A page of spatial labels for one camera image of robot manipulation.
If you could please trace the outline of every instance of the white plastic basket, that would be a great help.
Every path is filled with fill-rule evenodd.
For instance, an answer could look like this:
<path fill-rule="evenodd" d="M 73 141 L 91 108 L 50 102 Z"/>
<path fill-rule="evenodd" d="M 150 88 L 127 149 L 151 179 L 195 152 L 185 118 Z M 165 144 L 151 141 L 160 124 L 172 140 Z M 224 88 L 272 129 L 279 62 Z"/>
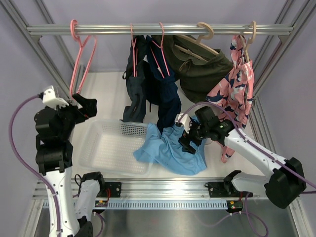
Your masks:
<path fill-rule="evenodd" d="M 79 153 L 83 168 L 123 175 L 146 175 L 152 163 L 139 162 L 133 152 L 145 142 L 147 124 L 119 120 L 94 120 Z"/>

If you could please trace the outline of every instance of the clothing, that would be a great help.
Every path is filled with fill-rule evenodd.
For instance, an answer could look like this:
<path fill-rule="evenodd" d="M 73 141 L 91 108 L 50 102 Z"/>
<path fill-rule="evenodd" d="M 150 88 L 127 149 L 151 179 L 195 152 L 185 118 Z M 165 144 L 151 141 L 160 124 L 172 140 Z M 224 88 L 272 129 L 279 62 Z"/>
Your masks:
<path fill-rule="evenodd" d="M 135 59 L 136 75 L 133 71 L 133 46 L 130 47 L 130 54 L 127 60 L 126 74 L 123 79 L 126 79 L 126 88 L 129 98 L 132 101 L 130 106 L 126 106 L 123 112 L 123 122 L 143 122 L 146 114 L 146 96 L 145 96 L 145 75 L 143 61 L 147 53 L 147 41 L 143 36 L 136 36 L 133 39 L 135 43 Z"/>
<path fill-rule="evenodd" d="M 155 124 L 149 123 L 144 145 L 134 152 L 138 161 L 159 163 L 166 169 L 182 175 L 194 175 L 206 169 L 203 140 L 200 146 L 191 142 L 195 155 L 183 152 L 179 143 L 183 127 L 167 127 L 160 134 Z"/>
<path fill-rule="evenodd" d="M 153 38 L 161 41 L 161 36 Z M 180 51 L 175 45 L 189 49 L 207 62 Z M 163 51 L 176 79 L 180 79 L 186 97 L 194 103 L 205 101 L 210 90 L 233 68 L 233 64 L 221 50 L 216 49 L 218 55 L 214 55 L 179 36 L 164 36 Z"/>
<path fill-rule="evenodd" d="M 154 40 L 147 36 L 147 60 L 152 73 L 146 70 L 146 99 L 158 105 L 157 127 L 160 132 L 165 127 L 174 124 L 174 120 L 181 112 L 181 101 L 178 95 L 178 87 L 175 84 L 174 72 L 165 64 L 161 49 Z"/>
<path fill-rule="evenodd" d="M 206 99 L 224 107 L 238 127 L 245 128 L 252 105 L 254 73 L 252 61 L 244 62 L 244 51 L 239 36 L 233 37 L 231 56 L 233 69 L 208 93 Z M 221 113 L 218 118 L 220 121 L 229 119 L 225 113 Z M 224 146 L 222 162 L 226 162 L 234 152 Z"/>

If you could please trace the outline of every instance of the beige hanger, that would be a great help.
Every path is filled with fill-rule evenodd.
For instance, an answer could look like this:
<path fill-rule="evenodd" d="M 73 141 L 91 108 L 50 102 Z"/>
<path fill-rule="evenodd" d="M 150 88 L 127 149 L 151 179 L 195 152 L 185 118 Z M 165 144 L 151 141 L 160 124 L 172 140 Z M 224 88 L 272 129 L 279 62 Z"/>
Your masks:
<path fill-rule="evenodd" d="M 207 36 L 200 35 L 197 39 L 193 39 L 193 38 L 191 38 L 191 37 L 183 36 L 183 35 L 181 35 L 181 36 L 179 36 L 179 37 L 181 37 L 181 38 L 183 38 L 183 39 L 185 39 L 185 40 L 187 40 L 187 41 L 189 41 L 189 42 L 191 42 L 191 43 L 194 43 L 194 44 L 200 46 L 201 48 L 204 48 L 205 50 L 211 52 L 211 53 L 214 54 L 214 55 L 218 55 L 218 52 L 217 52 L 217 51 L 215 51 L 215 50 L 212 49 L 211 47 L 209 47 L 209 46 L 207 46 L 207 45 L 201 43 L 201 40 L 202 40 L 202 39 L 204 39 L 204 40 L 210 40 L 211 38 L 213 38 L 213 36 L 214 36 L 214 30 L 213 30 L 213 28 L 212 28 L 209 24 L 206 24 L 205 22 L 198 22 L 198 23 L 197 23 L 197 26 L 207 28 L 209 34 L 208 34 Z M 192 54 L 191 54 L 192 52 L 190 52 L 190 51 L 189 51 L 189 53 L 188 53 L 187 50 L 186 50 L 186 51 L 183 51 L 183 52 L 186 52 L 187 54 L 192 55 Z"/>
<path fill-rule="evenodd" d="M 196 53 L 191 52 L 189 49 L 183 48 L 183 47 L 178 46 L 178 45 L 176 45 L 176 44 L 175 44 L 174 46 L 175 46 L 178 50 L 180 50 L 180 51 L 182 51 L 182 52 L 184 52 L 184 53 L 186 53 L 186 54 L 188 54 L 188 55 L 191 55 L 191 56 L 197 58 L 198 60 L 207 62 L 206 59 L 204 59 L 203 57 L 197 55 Z"/>
<path fill-rule="evenodd" d="M 248 48 L 249 48 L 249 46 L 254 42 L 254 40 L 255 40 L 255 38 L 256 38 L 256 33 L 257 33 L 257 23 L 256 23 L 256 21 L 252 21 L 252 22 L 250 23 L 250 27 L 252 27 L 252 29 L 253 29 L 252 37 L 250 37 L 250 38 L 247 40 L 247 44 L 246 44 L 246 45 L 245 45 L 245 41 L 244 41 L 243 37 L 242 37 L 242 36 L 239 36 L 239 37 L 240 37 L 241 44 L 242 44 L 242 47 L 243 47 L 243 50 L 244 50 L 246 63 L 248 63 L 248 62 L 250 61 L 250 59 L 249 59 L 249 54 L 248 54 Z"/>

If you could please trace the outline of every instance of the pink camouflage garment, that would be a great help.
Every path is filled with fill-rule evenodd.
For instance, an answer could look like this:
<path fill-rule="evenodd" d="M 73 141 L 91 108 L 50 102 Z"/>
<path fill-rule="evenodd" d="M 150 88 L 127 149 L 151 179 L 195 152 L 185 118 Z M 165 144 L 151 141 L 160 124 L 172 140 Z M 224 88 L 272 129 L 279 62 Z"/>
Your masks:
<path fill-rule="evenodd" d="M 224 107 L 234 118 L 237 126 L 245 128 L 252 104 L 254 73 L 252 61 L 245 63 L 239 36 L 233 36 L 231 56 L 234 64 L 233 69 L 208 93 L 206 99 Z M 229 119 L 224 112 L 218 118 L 220 121 Z M 234 150 L 223 146 L 222 162 L 226 163 L 234 152 Z"/>

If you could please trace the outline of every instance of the clothes rack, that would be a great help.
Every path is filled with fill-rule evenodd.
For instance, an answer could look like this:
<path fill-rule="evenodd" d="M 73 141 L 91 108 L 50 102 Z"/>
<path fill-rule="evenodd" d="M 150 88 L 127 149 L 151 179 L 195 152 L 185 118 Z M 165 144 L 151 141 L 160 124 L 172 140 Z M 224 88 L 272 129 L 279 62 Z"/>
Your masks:
<path fill-rule="evenodd" d="M 251 35 L 249 24 L 211 24 L 216 35 Z M 207 29 L 196 24 L 164 24 L 165 35 L 204 35 Z M 70 35 L 69 25 L 45 24 L 28 26 L 32 36 L 66 36 Z M 77 25 L 78 35 L 130 35 L 130 24 L 123 25 Z M 286 24 L 257 25 L 258 35 L 288 36 L 293 27 Z M 133 24 L 135 35 L 161 35 L 161 26 L 156 24 Z"/>

